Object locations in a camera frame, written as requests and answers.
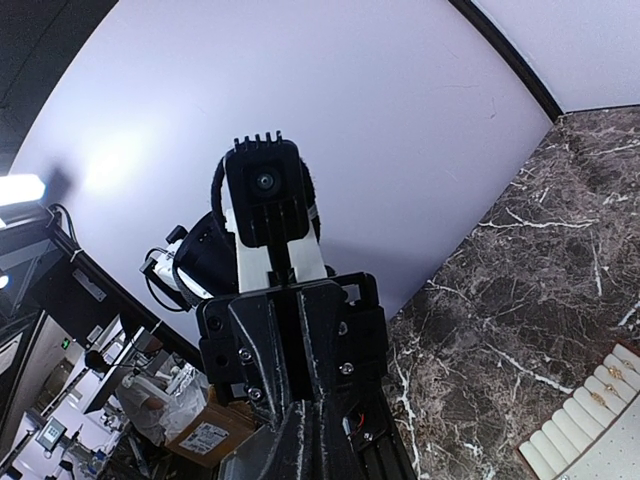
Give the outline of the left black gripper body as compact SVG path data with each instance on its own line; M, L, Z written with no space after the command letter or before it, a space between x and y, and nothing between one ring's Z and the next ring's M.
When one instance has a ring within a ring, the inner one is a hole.
M387 324L368 273L219 296L196 316L204 371L223 405L357 405L388 373Z

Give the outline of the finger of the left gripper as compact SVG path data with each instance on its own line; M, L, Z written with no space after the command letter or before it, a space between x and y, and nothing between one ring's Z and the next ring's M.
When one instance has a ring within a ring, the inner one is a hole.
M313 392L315 479L363 479L343 427L381 389L389 348L374 279L324 279L297 293Z
M243 362L245 378L262 391L253 406L286 440L313 438L312 291L242 294L228 307L237 344L251 355Z

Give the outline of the red jewelry tray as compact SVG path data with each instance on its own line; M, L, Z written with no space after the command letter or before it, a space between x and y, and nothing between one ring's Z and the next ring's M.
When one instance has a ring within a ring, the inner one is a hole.
M616 343L516 453L534 479L637 479L639 349Z

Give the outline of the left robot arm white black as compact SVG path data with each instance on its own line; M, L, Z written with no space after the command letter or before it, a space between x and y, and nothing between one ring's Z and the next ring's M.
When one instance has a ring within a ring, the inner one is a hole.
M196 313L217 399L248 401L274 432L261 478L408 477L382 392L389 343L373 276L280 278L267 264L242 287L236 238L213 215L168 244L165 293Z

